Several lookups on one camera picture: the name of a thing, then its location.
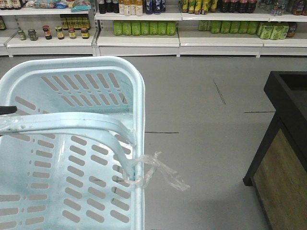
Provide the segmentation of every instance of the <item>green container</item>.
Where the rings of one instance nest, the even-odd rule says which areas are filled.
[[[239,34],[246,34],[248,31],[248,21],[241,21],[239,27]]]
[[[272,24],[271,23],[265,23],[262,26],[262,31],[261,31],[261,34],[260,34],[260,38],[261,39],[269,39],[271,37],[272,31],[273,31]]]
[[[142,21],[141,22],[141,34],[142,35],[148,35],[149,34],[149,22],[148,21]]]
[[[166,34],[167,35],[175,35],[177,24],[176,22],[168,22],[166,26]]]
[[[207,31],[211,31],[211,21],[208,21]]]
[[[257,36],[261,35],[264,25],[265,25],[265,23],[259,23],[258,28],[257,28]]]
[[[257,21],[250,21],[248,24],[247,33],[249,35],[254,35],[257,32],[258,25],[259,25],[259,22]]]
[[[198,22],[198,30],[199,31],[206,31],[208,27],[208,21],[199,21]]]
[[[114,21],[113,29],[114,29],[114,35],[122,35],[123,27],[122,27],[121,21]]]
[[[232,21],[229,33],[237,34],[239,32],[239,28],[240,28],[240,21]]]
[[[270,36],[271,40],[278,40],[283,32],[283,26],[281,23],[277,23],[273,26],[273,30]]]
[[[218,34],[221,30],[222,21],[211,21],[211,33]]]
[[[123,34],[124,35],[131,35],[131,23],[128,21],[123,22]]]
[[[221,33],[227,34],[230,31],[231,21],[222,21]]]
[[[158,34],[158,22],[149,22],[149,34],[150,35]]]
[[[158,35],[166,35],[166,25],[164,21],[158,22]]]
[[[283,32],[281,33],[279,39],[285,39],[289,31],[289,24],[287,22],[282,23]]]
[[[140,36],[141,35],[141,23],[139,21],[133,21],[131,23],[131,30],[133,36]]]

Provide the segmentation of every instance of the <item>product label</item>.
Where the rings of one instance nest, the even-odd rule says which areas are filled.
[[[81,37],[82,38],[88,38],[90,37],[90,34],[87,32],[87,33],[81,33]]]

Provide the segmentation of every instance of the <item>sauce bottle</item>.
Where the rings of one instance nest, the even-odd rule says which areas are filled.
[[[106,13],[105,0],[99,0],[98,1],[98,7],[99,7],[99,13],[101,13],[101,14],[105,14]]]

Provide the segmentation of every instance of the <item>black handle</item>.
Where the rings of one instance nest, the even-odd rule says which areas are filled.
[[[16,106],[0,106],[0,115],[13,114],[17,111]]]

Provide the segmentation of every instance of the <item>plastic bag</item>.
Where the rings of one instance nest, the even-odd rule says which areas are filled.
[[[36,0],[34,3],[35,8],[52,9],[55,7],[56,3],[60,0]]]
[[[76,0],[73,2],[72,12],[87,11],[92,8],[90,1],[88,0]]]
[[[175,189],[179,191],[185,191],[188,188],[190,188],[189,185],[185,184],[184,181],[181,179],[181,176],[178,174],[177,171],[169,168],[165,164],[163,164],[161,161],[158,160],[158,156],[162,152],[155,152],[154,156],[151,155],[142,155],[141,157],[135,158],[130,160],[133,162],[133,165],[138,164],[139,162],[151,165],[152,167],[150,170],[144,175],[143,178],[136,178],[135,181],[131,181],[127,179],[127,176],[124,173],[125,182],[132,185],[137,185],[142,188],[145,188],[150,179],[152,178],[153,174],[156,172],[156,170],[160,171],[166,180],[166,182],[174,187]]]

